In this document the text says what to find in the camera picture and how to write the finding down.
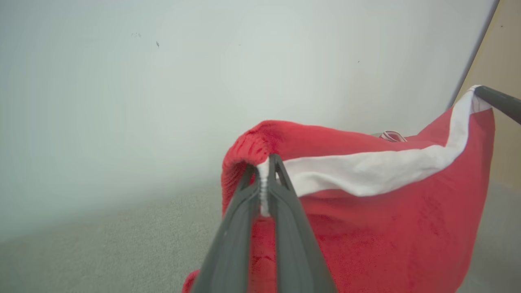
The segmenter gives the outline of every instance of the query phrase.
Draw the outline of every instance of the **white wall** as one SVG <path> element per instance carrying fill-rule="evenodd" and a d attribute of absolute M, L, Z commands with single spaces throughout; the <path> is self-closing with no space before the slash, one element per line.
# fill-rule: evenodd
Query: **white wall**
<path fill-rule="evenodd" d="M 493 2 L 2 1 L 0 240 L 217 183 L 264 119 L 416 133 Z"/>

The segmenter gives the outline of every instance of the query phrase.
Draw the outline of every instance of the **red cloth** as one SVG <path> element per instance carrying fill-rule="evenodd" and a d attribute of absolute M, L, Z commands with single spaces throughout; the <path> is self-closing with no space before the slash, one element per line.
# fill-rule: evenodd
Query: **red cloth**
<path fill-rule="evenodd" d="M 444 146 L 452 110 L 405 142 L 265 121 L 243 134 L 222 164 L 226 210 L 246 163 Z M 396 190 L 356 197 L 329 189 L 300 197 L 339 292 L 453 293 L 467 272 L 487 195 L 494 137 L 492 110 L 470 115 L 464 151 L 445 169 Z M 249 292 L 276 292 L 275 228 L 253 225 Z M 188 293 L 196 272 L 183 287 Z"/>

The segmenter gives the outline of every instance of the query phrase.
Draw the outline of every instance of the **white stripe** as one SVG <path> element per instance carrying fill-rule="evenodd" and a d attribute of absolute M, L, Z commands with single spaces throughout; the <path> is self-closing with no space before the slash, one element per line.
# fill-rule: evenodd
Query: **white stripe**
<path fill-rule="evenodd" d="M 260 213 L 264 217 L 269 217 L 268 207 L 268 176 L 269 176 L 269 157 L 263 162 L 257 165 L 259 171 L 260 180 Z"/>
<path fill-rule="evenodd" d="M 452 109 L 445 146 L 300 157 L 284 161 L 298 196 L 342 189 L 359 197 L 386 193 L 427 178 L 449 166 L 465 149 L 470 114 L 490 109 L 470 88 Z"/>

